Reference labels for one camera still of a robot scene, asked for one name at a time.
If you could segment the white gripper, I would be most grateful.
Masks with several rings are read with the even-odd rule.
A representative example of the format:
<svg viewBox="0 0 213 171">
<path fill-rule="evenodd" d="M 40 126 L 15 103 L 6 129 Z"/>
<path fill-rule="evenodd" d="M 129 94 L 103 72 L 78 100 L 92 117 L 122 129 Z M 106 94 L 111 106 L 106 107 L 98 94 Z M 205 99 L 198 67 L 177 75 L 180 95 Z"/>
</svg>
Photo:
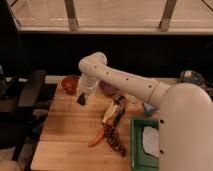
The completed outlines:
<svg viewBox="0 0 213 171">
<path fill-rule="evenodd" d="M 95 92 L 97 85 L 98 80 L 96 78 L 82 75 L 78 81 L 77 95 L 90 96 Z"/>
</svg>

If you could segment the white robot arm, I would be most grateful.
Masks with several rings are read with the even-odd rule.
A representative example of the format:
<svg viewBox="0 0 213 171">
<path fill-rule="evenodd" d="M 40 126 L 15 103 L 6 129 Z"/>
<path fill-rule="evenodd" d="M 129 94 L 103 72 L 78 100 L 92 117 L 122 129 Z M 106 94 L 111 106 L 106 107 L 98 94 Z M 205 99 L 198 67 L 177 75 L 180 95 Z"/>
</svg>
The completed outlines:
<svg viewBox="0 0 213 171">
<path fill-rule="evenodd" d="M 213 171 L 213 101 L 205 90 L 110 68 L 101 52 L 82 58 L 79 69 L 78 94 L 105 81 L 159 110 L 159 171 Z"/>
</svg>

